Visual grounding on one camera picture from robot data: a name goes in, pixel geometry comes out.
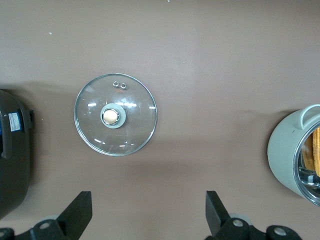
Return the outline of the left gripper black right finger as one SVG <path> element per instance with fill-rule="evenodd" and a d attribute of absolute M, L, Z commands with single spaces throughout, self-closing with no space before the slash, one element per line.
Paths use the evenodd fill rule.
<path fill-rule="evenodd" d="M 205 218 L 211 232 L 206 240 L 249 240 L 250 226 L 238 217 L 231 217 L 216 191 L 207 191 Z"/>

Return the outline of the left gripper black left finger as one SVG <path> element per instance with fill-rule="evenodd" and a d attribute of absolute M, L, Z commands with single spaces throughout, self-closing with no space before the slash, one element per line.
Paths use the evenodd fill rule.
<path fill-rule="evenodd" d="M 30 230 L 31 239 L 78 240 L 92 216 L 92 193 L 82 191 L 58 217 L 37 223 Z"/>

